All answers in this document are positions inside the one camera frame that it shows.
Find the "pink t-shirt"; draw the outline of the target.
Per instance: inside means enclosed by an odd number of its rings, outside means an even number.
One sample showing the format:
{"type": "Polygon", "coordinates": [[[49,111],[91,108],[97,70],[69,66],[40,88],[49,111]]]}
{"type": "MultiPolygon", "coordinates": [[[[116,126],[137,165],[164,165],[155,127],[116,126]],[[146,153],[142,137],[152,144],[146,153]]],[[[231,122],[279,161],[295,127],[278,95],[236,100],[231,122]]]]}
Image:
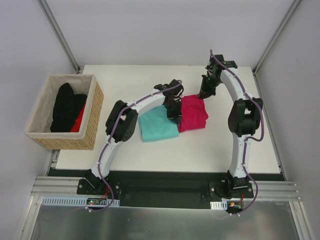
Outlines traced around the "pink t-shirt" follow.
{"type": "Polygon", "coordinates": [[[180,133],[204,129],[209,115],[203,99],[197,94],[187,95],[181,99],[181,123],[178,125],[180,133]]]}

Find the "teal t-shirt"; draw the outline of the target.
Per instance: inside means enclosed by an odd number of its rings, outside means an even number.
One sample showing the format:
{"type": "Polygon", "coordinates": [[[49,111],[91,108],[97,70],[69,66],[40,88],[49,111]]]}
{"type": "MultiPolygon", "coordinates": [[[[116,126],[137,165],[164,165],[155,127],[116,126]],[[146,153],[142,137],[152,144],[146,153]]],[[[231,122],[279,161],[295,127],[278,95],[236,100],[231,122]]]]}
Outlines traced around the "teal t-shirt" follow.
{"type": "Polygon", "coordinates": [[[138,125],[144,143],[157,142],[179,136],[178,127],[167,118],[167,110],[161,105],[138,117],[138,125]]]}

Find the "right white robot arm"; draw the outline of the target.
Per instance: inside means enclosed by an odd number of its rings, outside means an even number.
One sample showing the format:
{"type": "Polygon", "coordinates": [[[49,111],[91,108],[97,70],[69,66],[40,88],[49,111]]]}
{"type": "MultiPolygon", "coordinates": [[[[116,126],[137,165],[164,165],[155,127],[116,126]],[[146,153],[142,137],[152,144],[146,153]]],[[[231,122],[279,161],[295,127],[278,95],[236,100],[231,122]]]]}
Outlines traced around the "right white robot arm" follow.
{"type": "Polygon", "coordinates": [[[214,194],[231,199],[241,196],[251,187],[248,162],[251,142],[258,129],[264,128],[263,101],[249,93],[238,75],[238,66],[223,55],[211,54],[198,98],[216,95],[216,88],[224,84],[233,101],[227,124],[232,133],[232,158],[226,178],[214,186],[214,194]]]}

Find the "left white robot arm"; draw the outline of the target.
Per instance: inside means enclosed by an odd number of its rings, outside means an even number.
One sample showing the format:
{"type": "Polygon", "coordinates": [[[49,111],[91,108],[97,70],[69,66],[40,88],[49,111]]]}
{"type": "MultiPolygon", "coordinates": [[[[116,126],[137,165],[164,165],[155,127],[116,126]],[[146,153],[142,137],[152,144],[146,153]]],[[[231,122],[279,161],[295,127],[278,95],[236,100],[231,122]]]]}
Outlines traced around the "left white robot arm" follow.
{"type": "Polygon", "coordinates": [[[181,80],[173,79],[169,84],[157,84],[140,99],[131,102],[118,100],[105,123],[106,139],[98,160],[84,174],[85,183],[94,194],[105,191],[105,177],[121,145],[134,134],[138,117],[158,106],[164,106],[166,117],[175,125],[182,120],[181,95],[184,91],[181,80]]]}

